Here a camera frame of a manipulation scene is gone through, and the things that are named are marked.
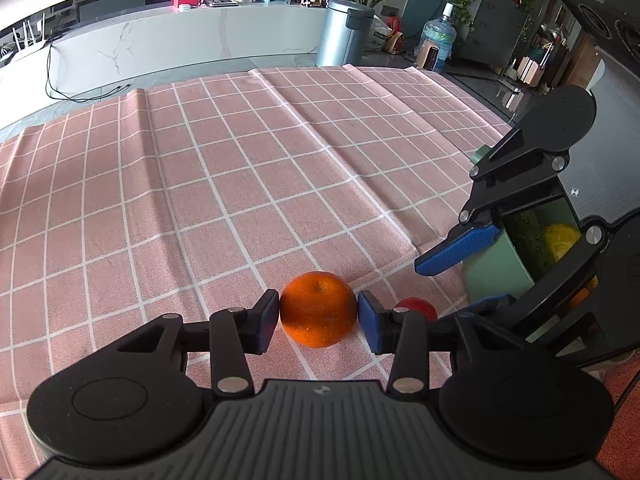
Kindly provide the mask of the yellow green mango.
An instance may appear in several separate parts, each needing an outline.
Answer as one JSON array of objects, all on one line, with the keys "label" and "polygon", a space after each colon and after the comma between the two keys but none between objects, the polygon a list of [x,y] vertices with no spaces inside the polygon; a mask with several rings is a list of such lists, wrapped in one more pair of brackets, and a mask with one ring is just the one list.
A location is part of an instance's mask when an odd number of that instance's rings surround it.
[{"label": "yellow green mango", "polygon": [[553,223],[544,229],[544,241],[554,263],[558,263],[579,239],[578,229],[567,223]]}]

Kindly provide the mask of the orange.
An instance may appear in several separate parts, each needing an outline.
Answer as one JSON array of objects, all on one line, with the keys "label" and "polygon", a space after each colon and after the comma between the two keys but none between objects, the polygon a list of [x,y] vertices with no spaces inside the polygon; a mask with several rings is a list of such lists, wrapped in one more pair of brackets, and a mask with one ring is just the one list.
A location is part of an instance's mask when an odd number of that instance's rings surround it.
[{"label": "orange", "polygon": [[352,289],[329,272],[299,275],[280,296],[280,321],[285,333],[308,348],[338,344],[354,329],[357,312]]},{"label": "orange", "polygon": [[590,294],[597,288],[599,284],[598,278],[595,276],[592,278],[588,284],[583,287],[569,302],[568,308],[573,311],[576,309],[585,299],[587,299]]}]

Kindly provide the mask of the green cucumber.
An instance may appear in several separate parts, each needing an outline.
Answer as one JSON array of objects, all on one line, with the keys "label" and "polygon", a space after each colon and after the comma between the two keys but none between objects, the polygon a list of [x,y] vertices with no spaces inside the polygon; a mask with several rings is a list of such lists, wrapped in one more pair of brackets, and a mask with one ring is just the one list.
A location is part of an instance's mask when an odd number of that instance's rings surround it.
[{"label": "green cucumber", "polygon": [[552,268],[553,261],[536,214],[533,211],[517,214],[514,229],[513,243],[522,263],[535,282],[541,280]]}]

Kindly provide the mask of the red cherry tomato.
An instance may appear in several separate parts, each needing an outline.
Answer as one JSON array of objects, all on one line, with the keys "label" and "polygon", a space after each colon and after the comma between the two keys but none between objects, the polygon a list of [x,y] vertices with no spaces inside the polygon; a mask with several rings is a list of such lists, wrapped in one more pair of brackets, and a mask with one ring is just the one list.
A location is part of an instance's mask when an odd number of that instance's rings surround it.
[{"label": "red cherry tomato", "polygon": [[438,319],[437,311],[433,305],[421,298],[409,297],[400,300],[394,310],[396,312],[407,312],[409,310],[420,312],[431,322]]}]

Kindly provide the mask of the green colander bowl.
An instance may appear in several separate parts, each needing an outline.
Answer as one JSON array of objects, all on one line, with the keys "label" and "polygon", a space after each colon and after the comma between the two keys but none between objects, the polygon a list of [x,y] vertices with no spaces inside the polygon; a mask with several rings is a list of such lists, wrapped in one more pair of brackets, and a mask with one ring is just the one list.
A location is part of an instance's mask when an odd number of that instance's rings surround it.
[{"label": "green colander bowl", "polygon": [[[558,222],[576,226],[570,206],[562,198],[524,211],[533,211],[543,230]],[[504,294],[518,298],[536,283],[514,247],[514,217],[517,214],[519,212],[503,220],[502,230],[494,244],[463,261],[463,281],[472,304],[486,297]]]}]

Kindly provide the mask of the pink checkered tablecloth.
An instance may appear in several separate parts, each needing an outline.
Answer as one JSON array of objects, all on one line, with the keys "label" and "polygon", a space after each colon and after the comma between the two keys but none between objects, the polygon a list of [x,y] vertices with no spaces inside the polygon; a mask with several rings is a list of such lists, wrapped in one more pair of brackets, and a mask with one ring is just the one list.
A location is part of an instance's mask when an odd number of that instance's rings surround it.
[{"label": "pink checkered tablecloth", "polygon": [[465,303],[421,278],[506,123],[443,76],[266,68],[40,119],[1,140],[1,474],[42,460],[40,382],[164,313],[205,321],[322,270],[385,307]]}]

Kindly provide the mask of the blue water bottle jug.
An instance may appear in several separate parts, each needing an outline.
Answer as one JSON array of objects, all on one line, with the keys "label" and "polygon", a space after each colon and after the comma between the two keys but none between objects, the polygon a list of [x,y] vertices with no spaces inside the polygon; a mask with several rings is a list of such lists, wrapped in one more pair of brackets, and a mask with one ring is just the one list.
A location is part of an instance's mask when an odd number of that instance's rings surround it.
[{"label": "blue water bottle jug", "polygon": [[457,38],[457,29],[451,21],[452,12],[454,5],[448,2],[439,18],[425,23],[416,48],[416,66],[419,68],[439,73],[444,70]]}]

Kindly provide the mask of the grey cabinet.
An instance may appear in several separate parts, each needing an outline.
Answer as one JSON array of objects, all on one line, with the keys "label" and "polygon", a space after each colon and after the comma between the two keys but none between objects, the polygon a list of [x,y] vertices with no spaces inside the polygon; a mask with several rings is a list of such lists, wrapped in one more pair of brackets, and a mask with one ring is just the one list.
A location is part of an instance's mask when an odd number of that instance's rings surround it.
[{"label": "grey cabinet", "polygon": [[511,59],[528,13],[514,0],[475,0],[471,29],[462,28],[456,55],[503,70]]}]

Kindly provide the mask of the silver pedal trash bin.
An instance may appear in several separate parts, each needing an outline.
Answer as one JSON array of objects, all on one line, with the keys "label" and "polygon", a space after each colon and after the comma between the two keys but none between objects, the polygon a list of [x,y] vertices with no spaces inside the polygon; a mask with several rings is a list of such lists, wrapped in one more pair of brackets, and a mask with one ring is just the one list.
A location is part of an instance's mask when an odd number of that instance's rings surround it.
[{"label": "silver pedal trash bin", "polygon": [[317,66],[358,65],[369,38],[374,10],[347,0],[330,0],[320,37]]}]

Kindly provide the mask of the white marble tv console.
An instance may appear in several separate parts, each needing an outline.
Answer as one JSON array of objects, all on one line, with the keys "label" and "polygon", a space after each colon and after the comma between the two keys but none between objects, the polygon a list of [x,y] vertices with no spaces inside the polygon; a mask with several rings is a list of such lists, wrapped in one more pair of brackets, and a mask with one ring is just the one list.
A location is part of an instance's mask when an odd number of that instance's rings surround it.
[{"label": "white marble tv console", "polygon": [[87,25],[1,69],[1,125],[68,96],[179,66],[317,50],[326,10],[262,3],[176,12],[170,6]]}]

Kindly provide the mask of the white wifi router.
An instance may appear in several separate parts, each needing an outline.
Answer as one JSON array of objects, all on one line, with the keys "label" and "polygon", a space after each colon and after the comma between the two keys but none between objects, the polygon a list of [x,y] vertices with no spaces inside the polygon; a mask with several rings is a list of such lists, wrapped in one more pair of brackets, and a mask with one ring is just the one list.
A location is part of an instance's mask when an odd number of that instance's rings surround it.
[{"label": "white wifi router", "polygon": [[46,42],[46,14],[25,18],[21,25],[12,27],[12,36],[17,53],[32,53],[42,48]]}]

